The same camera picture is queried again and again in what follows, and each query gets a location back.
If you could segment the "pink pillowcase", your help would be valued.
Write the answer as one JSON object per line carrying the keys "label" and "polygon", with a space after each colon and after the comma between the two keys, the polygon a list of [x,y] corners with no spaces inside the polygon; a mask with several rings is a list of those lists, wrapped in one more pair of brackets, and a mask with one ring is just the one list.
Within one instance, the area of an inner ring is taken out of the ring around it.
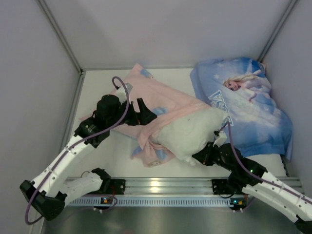
{"label": "pink pillowcase", "polygon": [[123,87],[116,87],[111,94],[103,96],[98,102],[97,111],[102,115],[99,120],[95,120],[94,114],[81,118],[75,133],[82,138],[92,135],[91,128],[86,127],[88,123],[99,126],[102,131],[115,124],[127,110],[125,118],[115,130],[138,141],[139,147],[133,156],[141,158],[146,167],[166,163],[177,154],[156,141],[161,129],[189,114],[210,110],[210,106],[155,80],[139,64],[132,68],[123,81],[130,103],[117,100],[118,91],[122,92]]}

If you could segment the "white pillow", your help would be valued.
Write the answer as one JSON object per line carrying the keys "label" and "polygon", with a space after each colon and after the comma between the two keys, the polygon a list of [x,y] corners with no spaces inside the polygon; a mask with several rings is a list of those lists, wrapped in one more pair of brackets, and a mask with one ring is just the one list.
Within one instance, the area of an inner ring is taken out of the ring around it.
{"label": "white pillow", "polygon": [[214,131],[221,128],[227,116],[227,112],[215,107],[197,110],[164,126],[156,140],[179,160],[195,166],[199,162],[192,155],[213,140]]}

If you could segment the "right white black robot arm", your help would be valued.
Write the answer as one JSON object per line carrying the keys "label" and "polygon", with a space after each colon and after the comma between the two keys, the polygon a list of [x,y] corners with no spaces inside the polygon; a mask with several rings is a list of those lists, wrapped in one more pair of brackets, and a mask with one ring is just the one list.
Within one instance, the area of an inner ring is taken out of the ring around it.
{"label": "right white black robot arm", "polygon": [[258,162],[242,156],[231,144],[219,147],[209,142],[192,158],[205,166],[216,164],[230,171],[227,183],[232,190],[251,195],[275,208],[300,232],[312,232],[312,199],[282,182]]}

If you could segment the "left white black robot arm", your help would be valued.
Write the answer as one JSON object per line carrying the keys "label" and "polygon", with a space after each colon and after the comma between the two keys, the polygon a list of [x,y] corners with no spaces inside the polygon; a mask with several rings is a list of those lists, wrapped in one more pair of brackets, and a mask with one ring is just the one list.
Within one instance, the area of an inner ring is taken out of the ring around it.
{"label": "left white black robot arm", "polygon": [[33,180],[25,180],[20,190],[28,202],[47,221],[55,219],[72,201],[86,194],[103,194],[110,190],[111,177],[104,169],[95,168],[86,176],[66,183],[71,171],[122,124],[147,125],[157,118],[137,99],[139,111],[128,99],[104,95],[92,115],[82,121],[70,141],[54,161]]}

